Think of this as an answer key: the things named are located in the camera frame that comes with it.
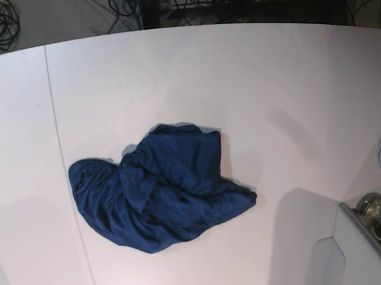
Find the dark blue t-shirt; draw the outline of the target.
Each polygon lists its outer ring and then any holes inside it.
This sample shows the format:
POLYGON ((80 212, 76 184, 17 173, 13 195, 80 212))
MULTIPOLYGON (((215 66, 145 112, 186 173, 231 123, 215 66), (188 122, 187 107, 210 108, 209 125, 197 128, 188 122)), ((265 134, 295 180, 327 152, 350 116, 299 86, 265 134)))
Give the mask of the dark blue t-shirt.
POLYGON ((79 214, 116 245, 157 253, 245 213, 250 188, 222 177, 222 138, 192 124, 161 124, 118 164, 90 158, 68 169, 79 214))

